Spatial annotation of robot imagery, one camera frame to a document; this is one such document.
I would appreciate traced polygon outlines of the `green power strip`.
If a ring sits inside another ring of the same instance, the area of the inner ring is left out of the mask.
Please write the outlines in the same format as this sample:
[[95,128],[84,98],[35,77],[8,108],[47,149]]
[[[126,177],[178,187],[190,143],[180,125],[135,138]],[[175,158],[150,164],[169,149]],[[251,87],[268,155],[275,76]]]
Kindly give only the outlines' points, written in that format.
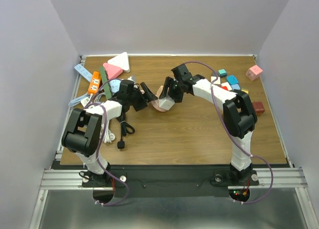
[[112,97],[112,92],[111,92],[111,89],[110,89],[110,86],[108,83],[109,79],[108,79],[106,70],[103,66],[100,66],[99,70],[100,70],[100,74],[101,74],[102,86],[104,89],[104,93],[105,93],[106,99],[109,100]]

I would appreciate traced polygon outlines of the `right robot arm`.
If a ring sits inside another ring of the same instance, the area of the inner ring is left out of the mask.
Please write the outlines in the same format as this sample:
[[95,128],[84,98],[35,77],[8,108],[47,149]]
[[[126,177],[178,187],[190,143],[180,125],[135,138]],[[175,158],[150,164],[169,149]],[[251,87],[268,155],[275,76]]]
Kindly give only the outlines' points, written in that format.
[[168,111],[175,103],[182,101],[185,93],[203,98],[215,106],[232,141],[229,178],[231,182],[241,184],[252,172],[251,138],[257,122],[249,95],[240,90],[225,90],[201,75],[187,80],[167,77],[158,89],[156,105],[160,111]]

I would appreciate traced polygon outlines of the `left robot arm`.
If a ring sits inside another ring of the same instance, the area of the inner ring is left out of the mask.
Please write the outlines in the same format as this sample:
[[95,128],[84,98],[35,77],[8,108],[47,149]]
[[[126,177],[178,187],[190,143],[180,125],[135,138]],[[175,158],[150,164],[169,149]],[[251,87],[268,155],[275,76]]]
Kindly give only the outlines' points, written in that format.
[[61,144],[81,159],[88,171],[94,174],[93,179],[99,186],[106,186],[111,180],[110,172],[106,171],[109,163],[98,153],[101,130],[106,131],[102,120],[118,118],[131,106],[140,111],[158,99],[145,83],[142,82],[140,87],[130,80],[122,80],[118,92],[111,99],[90,109],[75,108],[68,119]]

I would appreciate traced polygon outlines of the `pink cube socket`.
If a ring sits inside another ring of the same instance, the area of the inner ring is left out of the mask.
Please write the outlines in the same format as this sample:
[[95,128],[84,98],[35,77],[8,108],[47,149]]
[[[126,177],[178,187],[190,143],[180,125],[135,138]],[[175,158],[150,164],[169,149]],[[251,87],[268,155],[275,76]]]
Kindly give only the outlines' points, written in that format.
[[250,67],[247,72],[246,72],[246,76],[251,80],[254,81],[257,78],[260,77],[260,75],[262,74],[263,70],[258,66],[258,65],[254,65],[252,67]]

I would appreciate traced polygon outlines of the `white grey cube plug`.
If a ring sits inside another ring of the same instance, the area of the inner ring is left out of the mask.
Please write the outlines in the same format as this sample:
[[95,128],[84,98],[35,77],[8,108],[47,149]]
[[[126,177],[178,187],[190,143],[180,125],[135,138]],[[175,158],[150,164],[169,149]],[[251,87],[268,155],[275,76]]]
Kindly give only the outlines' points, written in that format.
[[168,111],[175,104],[175,101],[170,97],[165,97],[158,100],[160,110]]

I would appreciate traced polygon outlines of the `pink round socket with cable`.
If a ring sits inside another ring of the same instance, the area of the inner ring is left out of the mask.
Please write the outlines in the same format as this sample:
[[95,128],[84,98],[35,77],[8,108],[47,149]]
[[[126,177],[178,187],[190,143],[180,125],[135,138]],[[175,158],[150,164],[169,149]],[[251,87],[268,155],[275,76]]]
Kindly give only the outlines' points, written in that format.
[[167,96],[162,99],[151,101],[150,104],[157,111],[166,112],[172,108],[175,102],[170,97]]

